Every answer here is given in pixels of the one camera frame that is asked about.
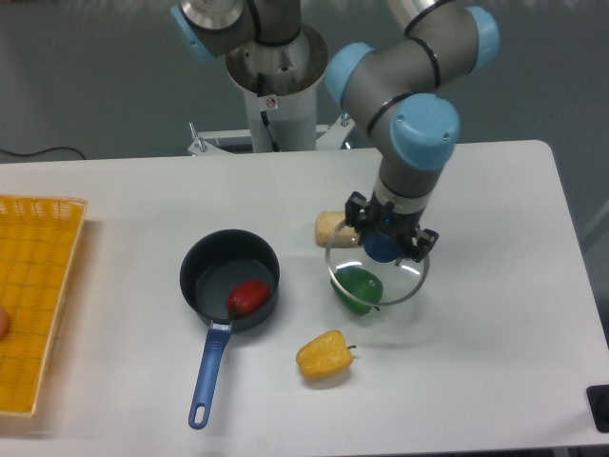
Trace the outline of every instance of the gray floor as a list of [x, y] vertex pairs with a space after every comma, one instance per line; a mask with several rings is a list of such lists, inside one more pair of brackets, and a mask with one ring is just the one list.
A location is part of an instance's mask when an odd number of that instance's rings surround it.
[[[241, 95], [222, 60], [192, 60], [168, 14], [173, 3], [0, 6], [0, 149], [68, 145], [90, 159], [183, 155], [188, 121], [199, 130], [245, 128]], [[502, 42], [492, 66], [440, 92], [460, 112], [461, 142], [548, 143], [582, 240], [609, 198], [609, 0], [463, 4], [492, 12]], [[354, 41], [382, 50], [402, 39], [382, 1], [303, 0], [303, 8], [331, 55]], [[319, 96], [319, 122], [333, 122], [339, 111], [323, 86]], [[57, 152], [35, 160], [74, 158]], [[0, 155], [0, 162], [15, 160], [22, 159]], [[584, 260], [609, 329], [607, 226], [586, 239]]]

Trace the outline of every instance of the red bell pepper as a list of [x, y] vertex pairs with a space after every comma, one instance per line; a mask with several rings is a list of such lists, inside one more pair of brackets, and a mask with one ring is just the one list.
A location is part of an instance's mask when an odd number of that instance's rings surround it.
[[246, 317], [261, 308], [269, 296], [269, 286], [257, 279], [250, 279], [228, 294], [226, 309], [232, 318]]

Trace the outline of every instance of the white table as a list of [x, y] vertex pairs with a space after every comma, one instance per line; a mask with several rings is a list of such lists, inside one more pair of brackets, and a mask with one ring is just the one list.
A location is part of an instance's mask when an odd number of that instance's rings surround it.
[[[422, 219], [422, 290], [360, 318], [313, 242], [322, 210], [369, 196], [375, 150], [0, 167], [0, 192], [88, 199], [38, 415], [0, 419], [0, 455], [289, 456], [607, 443], [585, 389], [609, 353], [551, 150], [459, 145]], [[263, 236], [282, 267], [271, 318], [234, 334], [208, 426], [187, 415], [206, 326], [178, 273], [214, 230]], [[317, 386], [301, 345], [340, 329], [348, 375]]]

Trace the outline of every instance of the yellow basket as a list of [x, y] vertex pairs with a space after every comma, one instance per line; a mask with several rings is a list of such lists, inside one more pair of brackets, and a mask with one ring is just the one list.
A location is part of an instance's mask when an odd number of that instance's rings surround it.
[[0, 414], [31, 416], [87, 200], [0, 195]]

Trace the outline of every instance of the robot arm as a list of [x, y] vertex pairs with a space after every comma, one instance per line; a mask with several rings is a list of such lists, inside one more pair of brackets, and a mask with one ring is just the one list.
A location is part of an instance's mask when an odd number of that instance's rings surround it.
[[438, 234], [419, 220], [460, 133], [459, 115], [426, 93], [487, 64], [499, 48], [492, 16], [446, 0], [390, 0], [406, 41], [383, 53], [356, 43], [328, 66], [327, 88], [383, 155], [370, 201], [357, 192], [346, 223], [373, 260], [420, 262]]
[[250, 41], [280, 47], [301, 32], [300, 0], [181, 0], [171, 13], [204, 61]]
[[[370, 258], [398, 265], [402, 259], [420, 262], [438, 238], [421, 230], [419, 221], [460, 133], [452, 105], [428, 92], [492, 61], [499, 32], [483, 9], [464, 10], [453, 0], [387, 5], [404, 26], [405, 41], [384, 52], [363, 43], [347, 46], [327, 66], [325, 82], [383, 155], [371, 199], [354, 192], [345, 205], [346, 223]], [[314, 148], [314, 89], [327, 49], [302, 25], [300, 0], [181, 0], [172, 14], [199, 58], [226, 53], [233, 80], [258, 97], [248, 111], [266, 100], [269, 111], [262, 107], [257, 121], [256, 112], [249, 116], [255, 151], [277, 144], [269, 127], [273, 116], [284, 150]], [[306, 93], [308, 110], [302, 103], [285, 110], [286, 101], [295, 100], [288, 96]], [[286, 97], [279, 112], [278, 96]], [[269, 138], [263, 141], [264, 129]]]

